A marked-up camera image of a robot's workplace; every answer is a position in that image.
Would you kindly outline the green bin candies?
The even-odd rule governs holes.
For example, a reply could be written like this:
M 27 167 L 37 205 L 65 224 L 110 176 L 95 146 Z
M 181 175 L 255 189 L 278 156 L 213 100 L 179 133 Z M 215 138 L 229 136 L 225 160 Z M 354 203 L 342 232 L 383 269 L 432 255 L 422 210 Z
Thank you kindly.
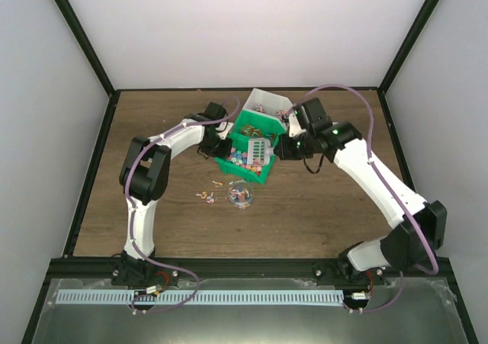
M 247 182 L 257 182 L 263 185 L 274 159 L 275 156 L 273 155 L 267 166 L 249 166 L 246 164 L 247 150 L 241 151 L 232 145 L 231 154 L 227 158 L 215 158 L 215 161 L 219 164 L 220 170 L 224 174 L 234 174 Z
M 283 133 L 286 133 L 286 127 L 276 117 L 243 110 L 239 113 L 229 137 L 233 140 L 233 147 L 246 151 L 252 138 L 264 137 L 274 146 L 278 135 Z

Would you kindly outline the lilac slotted plastic scoop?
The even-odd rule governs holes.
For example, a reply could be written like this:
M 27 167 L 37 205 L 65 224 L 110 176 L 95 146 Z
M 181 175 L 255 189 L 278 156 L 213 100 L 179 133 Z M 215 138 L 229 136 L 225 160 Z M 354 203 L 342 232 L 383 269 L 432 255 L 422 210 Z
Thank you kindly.
M 249 166 L 267 166 L 273 155 L 274 149 L 269 139 L 251 138 L 248 142 L 246 164 Z

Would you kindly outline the clear plastic round container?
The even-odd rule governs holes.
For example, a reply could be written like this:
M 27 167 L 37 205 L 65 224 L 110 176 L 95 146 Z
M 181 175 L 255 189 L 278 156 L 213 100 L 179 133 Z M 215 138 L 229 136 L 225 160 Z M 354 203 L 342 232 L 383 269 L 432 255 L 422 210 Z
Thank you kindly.
M 227 192 L 227 199 L 232 206 L 240 210 L 250 207 L 254 201 L 252 185 L 243 180 L 231 182 Z

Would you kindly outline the white bin striped candies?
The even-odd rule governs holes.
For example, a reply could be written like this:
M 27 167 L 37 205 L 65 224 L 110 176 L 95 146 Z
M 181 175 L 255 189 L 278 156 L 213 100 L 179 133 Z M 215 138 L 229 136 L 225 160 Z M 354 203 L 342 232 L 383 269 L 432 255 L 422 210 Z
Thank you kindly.
M 284 123 L 283 114 L 291 107 L 292 102 L 289 98 L 254 88 L 242 106 L 242 109 L 263 115 L 267 118 L 275 118 L 281 123 Z

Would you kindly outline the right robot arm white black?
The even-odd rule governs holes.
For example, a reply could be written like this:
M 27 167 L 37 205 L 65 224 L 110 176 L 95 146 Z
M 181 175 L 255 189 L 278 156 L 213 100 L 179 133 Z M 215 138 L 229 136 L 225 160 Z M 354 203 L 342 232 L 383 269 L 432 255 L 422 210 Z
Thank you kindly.
M 356 285 L 371 268 L 404 271 L 415 267 L 438 273 L 435 251 L 442 245 L 447 210 L 439 201 L 427 202 L 405 185 L 374 155 L 371 138 L 349 122 L 334 123 L 318 98 L 293 106 L 287 113 L 288 131 L 278 138 L 274 154 L 281 160 L 328 159 L 349 175 L 375 203 L 391 231 L 375 240 L 356 243 L 339 258 L 339 276 Z

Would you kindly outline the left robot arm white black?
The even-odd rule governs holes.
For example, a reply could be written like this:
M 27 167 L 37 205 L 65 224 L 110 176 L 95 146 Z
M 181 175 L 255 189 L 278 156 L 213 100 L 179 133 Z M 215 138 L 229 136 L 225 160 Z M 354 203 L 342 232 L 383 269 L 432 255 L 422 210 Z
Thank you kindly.
M 206 157 L 228 156 L 230 119 L 238 110 L 227 112 L 222 104 L 210 102 L 205 111 L 189 114 L 160 134 L 132 139 L 119 175 L 127 203 L 127 239 L 120 260 L 136 284 L 149 285 L 156 276 L 153 227 L 171 161 L 193 146 Z

